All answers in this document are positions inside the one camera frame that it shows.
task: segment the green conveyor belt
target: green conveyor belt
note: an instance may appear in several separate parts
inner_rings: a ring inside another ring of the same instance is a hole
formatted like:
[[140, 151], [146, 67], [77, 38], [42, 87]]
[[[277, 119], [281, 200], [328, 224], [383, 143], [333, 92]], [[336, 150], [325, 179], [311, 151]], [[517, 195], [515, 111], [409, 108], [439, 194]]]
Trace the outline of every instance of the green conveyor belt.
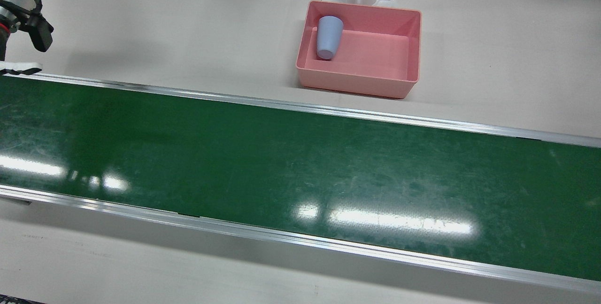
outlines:
[[601, 281], [601, 149], [0, 78], [0, 184]]

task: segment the pink tray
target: pink tray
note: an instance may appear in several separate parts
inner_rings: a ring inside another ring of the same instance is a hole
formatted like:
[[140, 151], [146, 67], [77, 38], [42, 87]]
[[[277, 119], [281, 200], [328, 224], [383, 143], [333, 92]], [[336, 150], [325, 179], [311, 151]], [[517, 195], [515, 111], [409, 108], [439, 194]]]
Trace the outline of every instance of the pink tray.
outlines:
[[[344, 22], [332, 60], [317, 57], [317, 24]], [[335, 2], [309, 3], [296, 68], [305, 87], [405, 98], [419, 79], [421, 12]]]

